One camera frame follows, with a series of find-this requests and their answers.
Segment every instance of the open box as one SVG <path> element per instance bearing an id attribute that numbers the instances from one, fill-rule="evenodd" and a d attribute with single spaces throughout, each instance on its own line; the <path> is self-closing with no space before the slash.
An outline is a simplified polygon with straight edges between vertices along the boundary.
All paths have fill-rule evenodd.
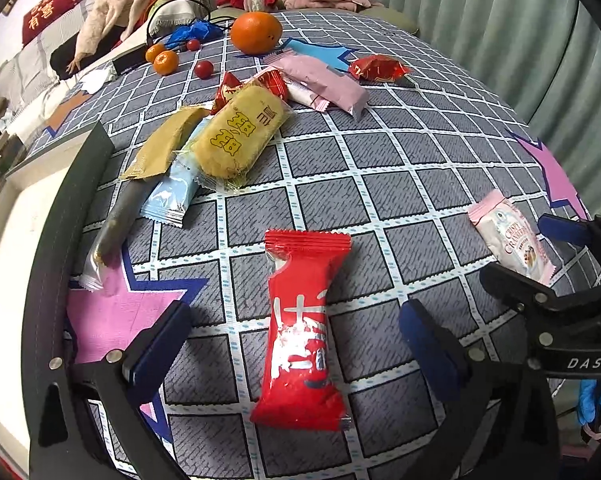
<path id="1" fill-rule="evenodd" d="M 100 123 L 85 126 L 18 165 L 0 189 L 0 455 L 23 476 L 49 402 L 49 362 L 62 357 L 76 245 L 112 150 Z"/>

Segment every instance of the person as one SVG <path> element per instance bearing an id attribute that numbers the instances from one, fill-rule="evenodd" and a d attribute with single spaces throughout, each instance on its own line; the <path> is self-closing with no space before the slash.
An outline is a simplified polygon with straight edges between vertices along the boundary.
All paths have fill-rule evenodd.
<path id="1" fill-rule="evenodd" d="M 125 41 L 152 0 L 95 0 L 79 33 L 50 56 L 50 65 L 61 80 L 107 54 Z"/>

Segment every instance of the large orange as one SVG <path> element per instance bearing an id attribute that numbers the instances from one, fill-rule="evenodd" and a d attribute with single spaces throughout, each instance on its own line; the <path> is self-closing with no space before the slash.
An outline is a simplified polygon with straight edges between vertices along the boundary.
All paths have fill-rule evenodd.
<path id="1" fill-rule="evenodd" d="M 282 25 L 267 12 L 245 12 L 231 27 L 231 42 L 248 56 L 272 51 L 281 36 Z"/>
<path id="2" fill-rule="evenodd" d="M 154 70 L 160 75 L 173 74 L 178 68 L 178 54 L 173 50 L 165 50 L 154 59 Z"/>
<path id="3" fill-rule="evenodd" d="M 156 60 L 156 56 L 166 50 L 163 43 L 156 43 L 150 46 L 145 53 L 145 60 L 148 63 L 153 63 Z"/>

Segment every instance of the red snack package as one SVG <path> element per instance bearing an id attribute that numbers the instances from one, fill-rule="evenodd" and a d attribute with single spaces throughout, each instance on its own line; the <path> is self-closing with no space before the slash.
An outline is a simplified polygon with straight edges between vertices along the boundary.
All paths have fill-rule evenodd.
<path id="1" fill-rule="evenodd" d="M 216 97 L 214 98 L 214 104 L 212 105 L 210 114 L 215 115 L 221 111 L 222 108 L 234 98 L 236 92 L 253 81 L 258 81 L 258 83 L 283 101 L 287 100 L 287 84 L 283 81 L 282 74 L 274 67 L 267 67 L 264 70 L 261 70 L 245 83 L 241 83 L 231 72 L 225 72 L 222 83 L 218 87 L 218 90 L 216 90 Z"/>
<path id="2" fill-rule="evenodd" d="M 354 61 L 349 66 L 349 73 L 356 79 L 378 81 L 381 83 L 395 82 L 411 71 L 398 60 L 384 54 L 375 54 Z"/>
<path id="3" fill-rule="evenodd" d="M 243 87 L 240 80 L 231 72 L 225 72 L 222 83 L 216 90 L 216 97 L 212 105 L 211 115 L 217 114 L 222 108 L 231 101 L 232 97 Z"/>
<path id="4" fill-rule="evenodd" d="M 339 233 L 267 231 L 269 325 L 263 393 L 250 420 L 290 430 L 341 431 L 349 422 L 327 368 L 327 288 L 351 248 Z"/>

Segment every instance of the red cushion with gold characters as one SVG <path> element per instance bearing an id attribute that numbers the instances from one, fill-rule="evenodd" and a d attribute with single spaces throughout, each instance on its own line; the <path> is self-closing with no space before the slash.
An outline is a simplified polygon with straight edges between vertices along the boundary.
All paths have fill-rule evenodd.
<path id="1" fill-rule="evenodd" d="M 80 0 L 42 0 L 23 18 L 23 46 L 38 36 L 54 20 L 73 9 Z"/>

